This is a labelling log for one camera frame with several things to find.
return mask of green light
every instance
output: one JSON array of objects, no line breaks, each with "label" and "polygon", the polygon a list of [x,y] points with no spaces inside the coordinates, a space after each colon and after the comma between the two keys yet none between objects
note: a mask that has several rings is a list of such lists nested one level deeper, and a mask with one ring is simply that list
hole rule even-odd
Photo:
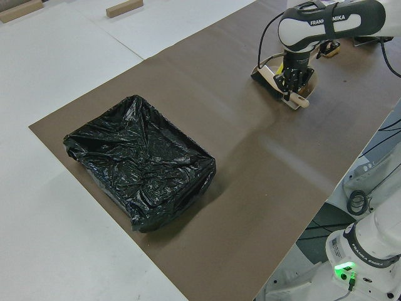
[{"label": "green light", "polygon": [[355,264],[353,262],[348,261],[346,263],[342,263],[341,265],[336,265],[334,267],[334,272],[335,272],[336,276],[341,279],[341,274],[344,272],[343,270],[349,271],[354,266],[355,266]]}]

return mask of brown table surface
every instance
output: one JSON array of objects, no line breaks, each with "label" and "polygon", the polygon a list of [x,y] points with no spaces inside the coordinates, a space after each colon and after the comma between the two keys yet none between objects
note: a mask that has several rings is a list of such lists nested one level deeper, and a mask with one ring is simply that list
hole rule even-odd
[{"label": "brown table surface", "polygon": [[[311,106],[292,111],[249,76],[285,1],[253,3],[74,100],[30,128],[190,301],[252,300],[401,96],[377,45],[314,62]],[[399,57],[400,43],[388,55]],[[280,52],[276,26],[262,57]],[[66,134],[139,94],[217,161],[206,194],[154,233],[67,157]]]}]

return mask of black plastic bag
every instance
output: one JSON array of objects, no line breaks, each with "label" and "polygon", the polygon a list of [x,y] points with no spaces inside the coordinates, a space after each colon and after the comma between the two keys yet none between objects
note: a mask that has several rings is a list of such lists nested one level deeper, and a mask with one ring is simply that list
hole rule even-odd
[{"label": "black plastic bag", "polygon": [[214,158],[138,95],[67,135],[64,145],[143,233],[179,216],[216,173]]}]

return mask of trash bag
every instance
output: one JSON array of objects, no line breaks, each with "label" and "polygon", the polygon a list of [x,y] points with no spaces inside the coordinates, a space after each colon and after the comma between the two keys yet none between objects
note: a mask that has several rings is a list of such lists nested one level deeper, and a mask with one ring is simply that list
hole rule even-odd
[{"label": "trash bag", "polygon": [[138,95],[67,135],[64,145],[142,233],[178,217],[216,173],[215,159]]}]

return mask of cable connector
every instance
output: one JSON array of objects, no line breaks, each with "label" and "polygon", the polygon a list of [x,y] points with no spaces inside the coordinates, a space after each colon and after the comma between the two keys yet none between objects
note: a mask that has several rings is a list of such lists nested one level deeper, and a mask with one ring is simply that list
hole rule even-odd
[{"label": "cable connector", "polygon": [[356,280],[355,280],[355,275],[356,275],[356,273],[355,273],[355,272],[352,272],[352,273],[351,273],[350,282],[348,282],[348,284],[350,285],[350,286],[348,287],[348,290],[349,290],[350,292],[352,292],[352,289],[353,289],[353,287],[355,286],[355,282],[356,282]]}]

